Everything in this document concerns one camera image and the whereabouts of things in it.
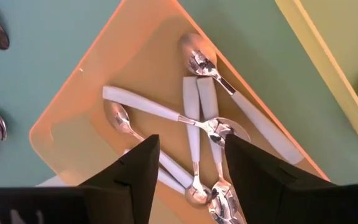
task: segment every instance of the teal surface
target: teal surface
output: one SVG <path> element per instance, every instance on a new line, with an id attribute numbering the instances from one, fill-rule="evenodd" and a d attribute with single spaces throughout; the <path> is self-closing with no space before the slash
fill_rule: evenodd
<path id="1" fill-rule="evenodd" d="M 358 182 L 358 137 L 274 1 L 181 0 L 289 132 L 338 184 Z M 118 0 L 0 0 L 11 48 L 0 51 L 0 186 L 54 173 L 28 132 L 114 12 Z"/>

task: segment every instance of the black object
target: black object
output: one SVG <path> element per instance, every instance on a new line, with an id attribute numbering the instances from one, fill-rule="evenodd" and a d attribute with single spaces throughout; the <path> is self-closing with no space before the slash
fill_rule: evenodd
<path id="1" fill-rule="evenodd" d="M 248 224 L 358 223 L 358 185 L 336 186 L 234 135 L 225 152 Z"/>
<path id="2" fill-rule="evenodd" d="M 148 223 L 159 148 L 153 135 L 80 187 L 0 188 L 0 223 Z"/>

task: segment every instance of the yellow tray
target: yellow tray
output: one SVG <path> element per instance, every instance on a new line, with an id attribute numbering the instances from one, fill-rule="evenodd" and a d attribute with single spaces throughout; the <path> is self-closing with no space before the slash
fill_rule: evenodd
<path id="1" fill-rule="evenodd" d="M 358 134 L 358 1 L 275 1 Z"/>
<path id="2" fill-rule="evenodd" d="M 210 42 L 176 0 L 126 0 L 119 5 L 30 130 L 32 147 L 64 182 L 70 185 L 84 182 L 113 163 L 124 149 L 138 144 L 132 136 L 118 133 L 108 123 L 103 110 L 103 85 L 134 91 L 183 112 L 182 78 L 190 74 L 180 60 L 177 42 L 188 32 L 198 32 Z M 297 166 L 327 179 L 222 53 L 212 46 L 218 53 L 222 76 L 263 111 L 304 155 L 306 159 Z M 216 85 L 216 89 L 220 115 L 240 123 L 254 144 L 280 157 L 223 88 Z M 134 129 L 144 136 L 160 134 L 162 149 L 191 171 L 184 124 L 132 108 L 127 110 Z M 217 173 L 205 134 L 201 138 L 200 169 L 202 182 L 212 187 Z M 229 179 L 227 164 L 224 173 Z M 191 208 L 182 195 L 160 183 L 155 202 L 159 199 L 167 206 L 164 209 L 173 211 L 183 223 L 213 223 L 207 209 Z M 153 211 L 164 212 L 156 205 L 154 208 Z"/>

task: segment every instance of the white handle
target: white handle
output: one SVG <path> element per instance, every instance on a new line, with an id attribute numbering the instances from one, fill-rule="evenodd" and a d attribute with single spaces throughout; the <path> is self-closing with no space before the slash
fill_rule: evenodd
<path id="1" fill-rule="evenodd" d="M 216 118 L 219 116 L 218 99 L 214 80 L 211 77 L 197 79 L 198 92 L 200 93 L 201 107 L 203 109 L 204 119 Z M 222 163 L 222 148 L 209 140 L 212 156 L 216 164 Z"/>
<path id="2" fill-rule="evenodd" d="M 183 106 L 185 115 L 196 121 L 200 120 L 200 98 L 197 89 L 197 77 L 183 77 Z M 200 129 L 187 124 L 191 160 L 200 161 Z"/>
<path id="3" fill-rule="evenodd" d="M 178 121 L 180 115 L 176 111 L 144 98 L 143 96 L 115 86 L 104 86 L 103 98 L 173 121 Z"/>
<path id="4" fill-rule="evenodd" d="M 177 164 L 171 157 L 166 155 L 163 151 L 160 151 L 160 163 L 185 188 L 190 186 L 191 183 L 193 182 L 193 176 L 191 176 L 184 168 L 182 168 L 182 166 Z"/>
<path id="5" fill-rule="evenodd" d="M 260 112 L 245 96 L 237 91 L 231 97 L 284 159 L 291 164 L 297 164 L 304 158 L 284 133 L 282 133 L 281 130 L 262 114 L 262 112 Z"/>
<path id="6" fill-rule="evenodd" d="M 129 152 L 129 149 L 124 150 L 124 154 Z M 165 184 L 166 186 L 170 187 L 173 190 L 176 190 L 177 192 L 181 194 L 185 194 L 185 188 L 180 185 L 171 175 L 166 173 L 163 169 L 158 168 L 158 180 Z"/>

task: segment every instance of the teal table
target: teal table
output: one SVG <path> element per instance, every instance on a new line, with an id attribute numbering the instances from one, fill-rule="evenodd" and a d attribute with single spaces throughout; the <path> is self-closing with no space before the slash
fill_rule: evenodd
<path id="1" fill-rule="evenodd" d="M 331 180 L 358 182 L 358 137 L 274 1 L 181 3 Z M 118 4 L 0 0 L 11 39 L 0 51 L 0 112 L 8 125 L 0 186 L 54 176 L 32 150 L 29 129 Z"/>

